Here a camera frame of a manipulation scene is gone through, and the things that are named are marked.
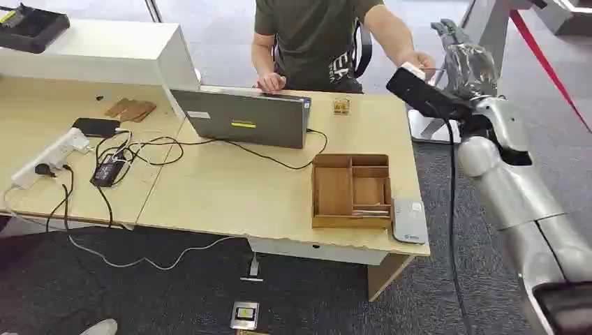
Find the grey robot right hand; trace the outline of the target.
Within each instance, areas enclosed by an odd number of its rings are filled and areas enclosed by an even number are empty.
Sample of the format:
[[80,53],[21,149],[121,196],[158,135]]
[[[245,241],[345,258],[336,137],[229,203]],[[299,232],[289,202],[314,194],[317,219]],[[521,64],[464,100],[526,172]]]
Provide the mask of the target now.
[[445,90],[469,101],[494,96],[499,75],[491,52],[474,43],[450,19],[432,22],[431,28],[436,30],[445,51]]

